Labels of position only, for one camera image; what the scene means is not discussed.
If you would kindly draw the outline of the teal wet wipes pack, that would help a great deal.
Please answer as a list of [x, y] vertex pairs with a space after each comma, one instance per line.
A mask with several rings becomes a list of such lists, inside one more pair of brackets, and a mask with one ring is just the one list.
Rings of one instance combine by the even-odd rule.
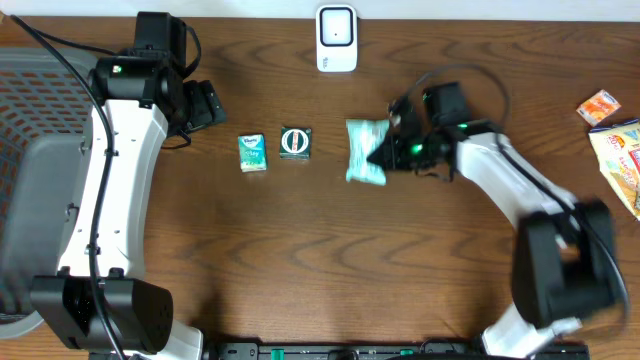
[[389, 121], [348, 119], [346, 128], [350, 146], [346, 181], [384, 186], [384, 170], [381, 166], [370, 163], [367, 158], [383, 143], [389, 130]]

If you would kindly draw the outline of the green tissue pack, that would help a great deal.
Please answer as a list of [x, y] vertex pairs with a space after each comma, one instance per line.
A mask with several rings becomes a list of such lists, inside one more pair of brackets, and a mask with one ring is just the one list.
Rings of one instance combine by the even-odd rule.
[[242, 172], [265, 171], [267, 169], [266, 146], [262, 134], [238, 137], [240, 169]]

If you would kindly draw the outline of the green Zam-Buk box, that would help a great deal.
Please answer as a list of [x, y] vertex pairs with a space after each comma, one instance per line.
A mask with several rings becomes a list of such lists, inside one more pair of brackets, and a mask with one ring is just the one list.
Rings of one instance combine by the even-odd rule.
[[281, 159], [308, 160], [311, 157], [312, 130], [310, 128], [281, 129], [279, 156]]

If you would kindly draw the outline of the orange tissue pack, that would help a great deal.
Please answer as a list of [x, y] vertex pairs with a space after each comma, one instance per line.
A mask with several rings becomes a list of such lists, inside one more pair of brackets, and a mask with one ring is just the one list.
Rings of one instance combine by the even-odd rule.
[[620, 103], [606, 90], [602, 89], [581, 103], [576, 109], [576, 112], [590, 126], [594, 127], [617, 112], [620, 108]]

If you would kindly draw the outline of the yellow snack bag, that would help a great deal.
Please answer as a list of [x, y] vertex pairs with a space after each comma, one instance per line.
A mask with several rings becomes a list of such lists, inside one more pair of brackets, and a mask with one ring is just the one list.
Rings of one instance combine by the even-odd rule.
[[639, 219], [639, 119], [594, 127], [588, 137], [601, 174], [627, 210]]

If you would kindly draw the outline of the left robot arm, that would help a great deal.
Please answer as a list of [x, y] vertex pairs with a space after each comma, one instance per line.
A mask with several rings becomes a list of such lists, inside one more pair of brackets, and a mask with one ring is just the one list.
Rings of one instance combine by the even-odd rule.
[[133, 45], [99, 59], [80, 85], [91, 104], [89, 164], [69, 241], [30, 298], [68, 348], [103, 359], [203, 360], [203, 332], [174, 317], [171, 293], [145, 278], [144, 228], [157, 157], [168, 138], [225, 121], [186, 48], [197, 35], [166, 12], [141, 12]]

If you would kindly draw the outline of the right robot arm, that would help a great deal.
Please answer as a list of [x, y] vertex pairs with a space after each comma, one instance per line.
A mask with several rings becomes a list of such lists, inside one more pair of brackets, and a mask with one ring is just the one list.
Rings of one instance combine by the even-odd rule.
[[423, 129], [408, 96], [389, 105], [391, 128], [367, 159], [386, 171], [430, 175], [445, 164], [473, 182], [514, 228], [512, 303], [479, 337], [489, 356], [526, 359], [616, 305], [630, 310], [614, 252], [613, 220], [600, 200], [579, 201], [530, 165], [503, 130], [475, 120], [458, 83], [430, 87]]

